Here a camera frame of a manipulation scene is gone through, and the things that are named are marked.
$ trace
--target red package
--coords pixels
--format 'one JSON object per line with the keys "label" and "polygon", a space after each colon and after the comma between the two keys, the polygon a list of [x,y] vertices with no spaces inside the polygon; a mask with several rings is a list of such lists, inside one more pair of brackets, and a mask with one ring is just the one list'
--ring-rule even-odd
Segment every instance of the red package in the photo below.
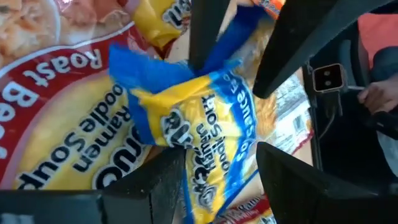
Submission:
{"label": "red package", "polygon": [[269,206],[265,195],[256,197],[252,200],[229,208],[221,215],[218,215],[214,224],[243,224],[243,223],[263,223],[276,224],[274,215]]}

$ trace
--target food packaging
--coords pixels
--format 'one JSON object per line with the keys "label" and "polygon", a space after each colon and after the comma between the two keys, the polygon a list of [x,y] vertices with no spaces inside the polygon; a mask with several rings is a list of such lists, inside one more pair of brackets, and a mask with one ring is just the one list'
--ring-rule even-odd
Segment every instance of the food packaging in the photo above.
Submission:
{"label": "food packaging", "polygon": [[[305,125],[308,119],[304,119],[308,107],[303,104],[305,109],[296,111],[297,104],[293,103],[300,100],[308,104],[296,74],[268,99],[256,98],[251,93],[273,28],[271,20],[259,18],[251,18],[259,23],[249,35],[244,33],[245,44],[235,50],[223,41],[231,38],[225,35],[239,32],[227,29],[211,54],[214,57],[221,55],[217,51],[222,51],[223,57],[228,56],[227,62],[218,59],[219,64],[205,65],[198,73],[191,71],[185,62],[170,64],[118,45],[111,48],[109,73],[115,83],[129,92],[129,108],[141,141],[187,150],[180,200],[184,223],[213,222],[228,208],[257,172],[258,141],[267,141],[293,153],[310,138]],[[241,28],[242,24],[235,24],[233,29]],[[225,53],[226,48],[232,52],[230,55]],[[293,91],[292,87],[298,89],[299,99],[285,94]],[[302,135],[305,139],[291,138],[297,133],[293,123],[296,118],[301,121],[299,131],[305,133]],[[275,125],[278,122],[284,122],[287,131],[278,128]]]}
{"label": "food packaging", "polygon": [[154,52],[116,0],[0,1],[0,189],[102,189],[146,160],[110,43]]}
{"label": "food packaging", "polygon": [[166,58],[189,27],[191,0],[119,0],[145,39]]}
{"label": "food packaging", "polygon": [[254,4],[261,6],[273,18],[277,19],[285,4],[285,0],[252,0]]}
{"label": "food packaging", "polygon": [[217,215],[214,224],[276,224],[265,195],[250,199],[241,205]]}

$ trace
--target red surface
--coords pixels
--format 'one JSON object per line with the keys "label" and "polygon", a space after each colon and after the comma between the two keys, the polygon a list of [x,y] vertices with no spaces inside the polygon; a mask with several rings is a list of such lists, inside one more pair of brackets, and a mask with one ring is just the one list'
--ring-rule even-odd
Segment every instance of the red surface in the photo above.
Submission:
{"label": "red surface", "polygon": [[373,56],[378,50],[388,46],[398,46],[398,14],[364,14],[358,19],[358,24],[371,67]]}

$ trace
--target person's hand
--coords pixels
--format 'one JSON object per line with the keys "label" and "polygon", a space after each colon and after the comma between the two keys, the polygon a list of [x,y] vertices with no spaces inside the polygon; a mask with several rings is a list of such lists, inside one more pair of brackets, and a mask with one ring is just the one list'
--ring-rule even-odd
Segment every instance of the person's hand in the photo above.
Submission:
{"label": "person's hand", "polygon": [[379,111],[390,112],[398,105],[398,76],[371,83],[359,93],[358,100],[371,114]]}

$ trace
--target noodle soup image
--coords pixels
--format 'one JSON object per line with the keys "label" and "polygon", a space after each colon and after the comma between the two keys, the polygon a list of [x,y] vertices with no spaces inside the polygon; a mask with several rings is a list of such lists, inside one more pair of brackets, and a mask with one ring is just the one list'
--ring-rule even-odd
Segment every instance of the noodle soup image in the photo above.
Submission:
{"label": "noodle soup image", "polygon": [[77,44],[101,37],[128,24],[130,15],[116,0],[58,1],[61,44]]}
{"label": "noodle soup image", "polygon": [[0,67],[58,43],[54,0],[0,0]]}

